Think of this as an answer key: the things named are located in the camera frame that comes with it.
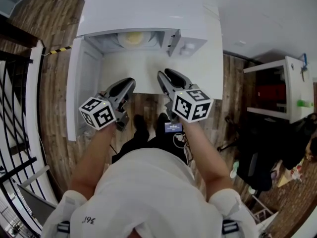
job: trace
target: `cable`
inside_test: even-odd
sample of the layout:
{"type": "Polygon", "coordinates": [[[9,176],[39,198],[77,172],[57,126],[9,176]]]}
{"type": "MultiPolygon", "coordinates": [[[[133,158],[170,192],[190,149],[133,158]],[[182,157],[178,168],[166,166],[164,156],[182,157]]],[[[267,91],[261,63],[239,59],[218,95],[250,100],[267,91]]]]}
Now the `cable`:
{"type": "Polygon", "coordinates": [[[55,176],[53,175],[51,169],[49,169],[48,171],[49,171],[50,174],[52,175],[52,177],[53,177],[54,181],[56,182],[56,185],[57,185],[57,187],[60,189],[60,191],[61,191],[62,193],[65,193],[65,191],[59,186],[59,183],[57,182],[57,180],[56,180],[55,176]]]}
{"type": "Polygon", "coordinates": [[[183,141],[184,141],[184,144],[185,144],[184,149],[186,151],[187,162],[188,162],[188,165],[190,166],[190,164],[191,164],[191,162],[193,161],[194,158],[192,157],[192,150],[190,149],[190,146],[189,146],[189,143],[188,143],[188,139],[187,139],[185,134],[183,135],[183,141]]]}
{"type": "Polygon", "coordinates": [[[174,143],[174,145],[175,145],[177,148],[179,148],[179,149],[184,149],[184,148],[185,148],[185,145],[184,145],[184,147],[180,147],[180,146],[176,145],[175,140],[174,140],[175,136],[183,136],[183,134],[182,134],[182,133],[179,133],[179,132],[178,132],[178,133],[175,133],[174,136],[173,136],[173,143],[174,143]]]}
{"type": "Polygon", "coordinates": [[[110,147],[112,148],[112,150],[113,150],[116,154],[118,154],[117,151],[112,147],[112,145],[110,145],[110,147]]]}
{"type": "Polygon", "coordinates": [[[48,160],[47,160],[47,158],[46,158],[46,153],[45,153],[45,149],[44,149],[43,142],[42,142],[41,137],[40,137],[40,133],[39,133],[38,130],[36,130],[36,131],[38,132],[39,140],[40,140],[41,146],[42,146],[42,148],[43,148],[44,156],[45,156],[45,161],[46,161],[46,163],[47,163],[48,160]]]}

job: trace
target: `black shoe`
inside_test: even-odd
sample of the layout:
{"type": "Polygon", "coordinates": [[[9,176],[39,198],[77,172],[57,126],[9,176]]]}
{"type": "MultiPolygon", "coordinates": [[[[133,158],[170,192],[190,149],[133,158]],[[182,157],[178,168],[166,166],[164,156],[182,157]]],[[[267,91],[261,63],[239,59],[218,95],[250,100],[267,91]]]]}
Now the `black shoe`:
{"type": "Polygon", "coordinates": [[[144,117],[141,115],[135,115],[133,118],[133,125],[136,130],[148,130],[147,123],[144,120],[144,117]]]}
{"type": "Polygon", "coordinates": [[[162,136],[165,134],[165,123],[170,122],[167,114],[161,113],[157,120],[157,128],[155,130],[156,136],[162,136]]]}

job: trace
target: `black chair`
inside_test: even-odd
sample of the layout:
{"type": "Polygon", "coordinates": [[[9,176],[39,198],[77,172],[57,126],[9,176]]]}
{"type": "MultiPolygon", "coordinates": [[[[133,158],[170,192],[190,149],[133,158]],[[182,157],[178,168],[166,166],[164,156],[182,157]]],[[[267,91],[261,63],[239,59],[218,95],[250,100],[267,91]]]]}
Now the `black chair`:
{"type": "Polygon", "coordinates": [[[219,152],[237,146],[240,153],[237,175],[255,190],[268,191],[272,187],[271,169],[279,160],[287,169],[295,167],[305,155],[311,135],[317,129],[317,115],[312,114],[296,123],[264,119],[255,116],[244,126],[226,121],[236,128],[238,137],[219,152]]]}

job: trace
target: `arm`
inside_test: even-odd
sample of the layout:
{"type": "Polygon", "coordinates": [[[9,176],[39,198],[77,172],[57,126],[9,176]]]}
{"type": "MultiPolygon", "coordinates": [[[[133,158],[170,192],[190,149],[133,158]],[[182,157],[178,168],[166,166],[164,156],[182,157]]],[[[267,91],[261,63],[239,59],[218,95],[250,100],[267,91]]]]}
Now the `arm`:
{"type": "Polygon", "coordinates": [[[96,131],[82,159],[76,166],[70,181],[70,190],[75,190],[89,200],[105,168],[106,154],[109,151],[115,124],[96,131]]]}
{"type": "Polygon", "coordinates": [[[197,169],[206,183],[207,200],[217,191],[233,188],[226,163],[207,139],[199,123],[182,120],[197,169]]]}

